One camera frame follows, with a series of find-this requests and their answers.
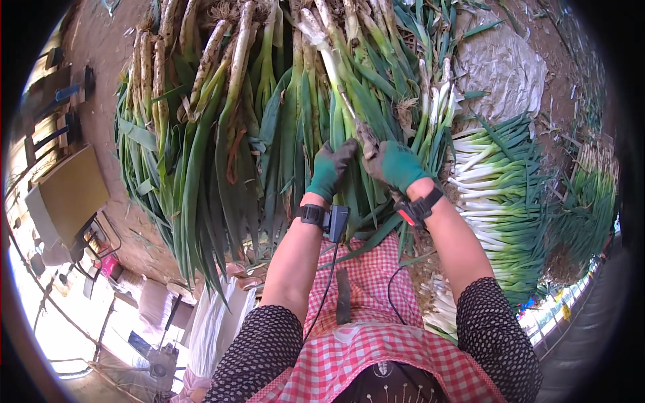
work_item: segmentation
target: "white plastic sheet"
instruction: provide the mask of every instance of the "white plastic sheet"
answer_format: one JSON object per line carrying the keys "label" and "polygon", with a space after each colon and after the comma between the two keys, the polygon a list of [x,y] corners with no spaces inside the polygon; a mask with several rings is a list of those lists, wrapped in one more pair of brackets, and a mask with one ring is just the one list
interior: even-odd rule
{"label": "white plastic sheet", "polygon": [[226,309],[222,298],[215,290],[212,290],[210,295],[204,290],[197,305],[188,344],[188,367],[197,377],[213,376],[217,364],[255,304],[255,288],[247,292],[241,290],[236,285],[235,277],[230,277],[228,284],[223,277],[220,277],[220,281],[224,286],[224,294],[231,312]]}
{"label": "white plastic sheet", "polygon": [[[455,37],[479,25],[498,21],[492,11],[457,14]],[[488,91],[491,95],[460,102],[464,114],[475,112],[499,123],[525,110],[535,117],[540,110],[547,67],[542,57],[515,33],[508,19],[464,39],[457,47],[454,68],[460,91]],[[478,125],[470,121],[465,128]]]}

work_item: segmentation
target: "soil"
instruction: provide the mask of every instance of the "soil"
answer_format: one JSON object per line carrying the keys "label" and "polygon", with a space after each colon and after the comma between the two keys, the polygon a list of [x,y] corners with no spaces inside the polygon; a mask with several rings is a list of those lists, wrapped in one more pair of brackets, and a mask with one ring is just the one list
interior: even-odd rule
{"label": "soil", "polygon": [[[94,145],[110,192],[105,212],[123,239],[123,247],[118,252],[121,264],[129,270],[162,283],[184,283],[172,254],[164,245],[156,228],[150,224],[146,214],[130,202],[121,182],[119,162],[115,158],[114,92],[119,74],[132,54],[135,25],[147,5],[148,0],[123,1],[114,10],[114,17],[110,17],[99,0],[81,1],[68,30],[64,33],[64,57],[66,63],[72,64],[73,73],[81,70],[85,64],[89,64],[95,72],[95,93],[78,107],[78,113],[83,139]],[[507,0],[506,6],[514,14],[522,30],[526,32],[528,28],[528,43],[547,63],[549,72],[542,96],[542,110],[551,116],[560,132],[541,135],[539,141],[545,145],[548,165],[563,167],[566,172],[571,169],[571,159],[563,147],[562,137],[556,139],[556,136],[559,133],[570,135],[573,132],[575,101],[582,88],[579,74],[576,73],[576,64],[552,19],[534,17],[534,14],[542,11],[537,0]],[[505,11],[499,5],[494,5],[493,10],[502,18],[506,18]],[[571,99],[574,85],[577,86],[578,95]],[[536,132],[546,131],[547,125],[538,122]],[[430,237],[427,237],[419,249],[432,249]],[[410,271],[413,273],[417,290],[421,280],[432,270],[437,270],[438,266],[436,253],[430,259],[411,265]]]}

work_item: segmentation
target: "gloved hand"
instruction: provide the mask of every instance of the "gloved hand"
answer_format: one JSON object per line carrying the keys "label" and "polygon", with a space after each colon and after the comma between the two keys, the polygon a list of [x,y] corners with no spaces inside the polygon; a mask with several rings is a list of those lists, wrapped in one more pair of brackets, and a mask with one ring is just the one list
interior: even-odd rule
{"label": "gloved hand", "polygon": [[329,141],[325,142],[313,160],[312,183],[307,188],[307,192],[316,193],[331,204],[333,196],[338,191],[342,175],[358,146],[356,139],[349,139],[336,152],[333,152]]}
{"label": "gloved hand", "polygon": [[363,157],[361,161],[370,176],[398,188],[403,194],[412,182],[429,177],[412,150],[392,140],[381,141],[377,156],[369,161]]}

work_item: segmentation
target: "gingham apron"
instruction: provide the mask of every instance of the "gingham apron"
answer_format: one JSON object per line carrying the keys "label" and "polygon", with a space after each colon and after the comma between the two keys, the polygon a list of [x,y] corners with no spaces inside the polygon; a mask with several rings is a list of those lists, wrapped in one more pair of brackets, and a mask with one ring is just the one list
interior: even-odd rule
{"label": "gingham apron", "polygon": [[[350,246],[356,250],[362,244],[352,239]],[[330,245],[323,240],[321,251]],[[362,370],[383,361],[401,362],[432,373],[451,402],[504,401],[469,354],[424,329],[406,270],[397,274],[390,288],[392,302],[408,325],[401,324],[388,302],[388,282],[398,268],[398,245],[392,232],[372,251],[336,264],[336,269],[343,267],[348,272],[352,323],[336,325],[338,289],[332,279],[321,314],[295,367],[282,372],[249,402],[331,402]],[[347,248],[339,248],[337,259],[347,253]],[[332,255],[333,249],[326,251],[318,265],[330,262]],[[316,274],[305,331],[320,306],[328,276],[329,268]]]}

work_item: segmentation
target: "blue object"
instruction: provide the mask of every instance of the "blue object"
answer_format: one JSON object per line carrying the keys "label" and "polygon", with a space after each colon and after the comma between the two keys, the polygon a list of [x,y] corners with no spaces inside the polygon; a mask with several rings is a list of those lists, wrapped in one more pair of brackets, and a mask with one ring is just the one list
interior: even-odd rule
{"label": "blue object", "polygon": [[65,98],[71,97],[73,94],[77,93],[79,91],[79,85],[74,84],[70,85],[67,88],[63,88],[62,90],[56,91],[56,102],[60,102]]}

